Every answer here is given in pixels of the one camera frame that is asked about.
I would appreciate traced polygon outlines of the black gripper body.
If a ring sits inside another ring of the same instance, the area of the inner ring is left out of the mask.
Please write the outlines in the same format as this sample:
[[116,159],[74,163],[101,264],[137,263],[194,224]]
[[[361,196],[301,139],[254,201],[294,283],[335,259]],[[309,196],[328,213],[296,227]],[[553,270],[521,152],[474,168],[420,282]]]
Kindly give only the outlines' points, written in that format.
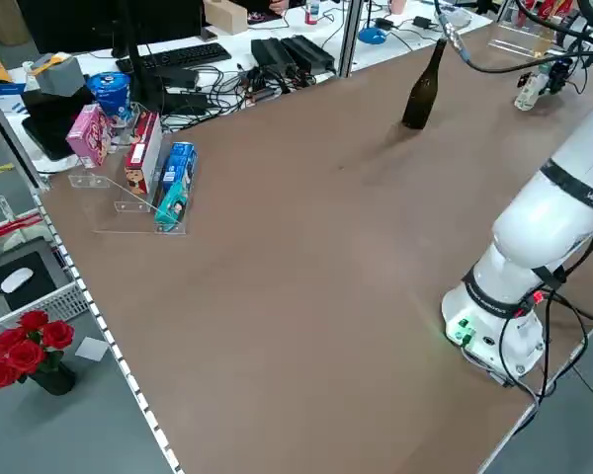
[[566,85],[571,73],[573,60],[571,58],[559,59],[554,62],[549,70],[547,89],[550,95],[559,93]]

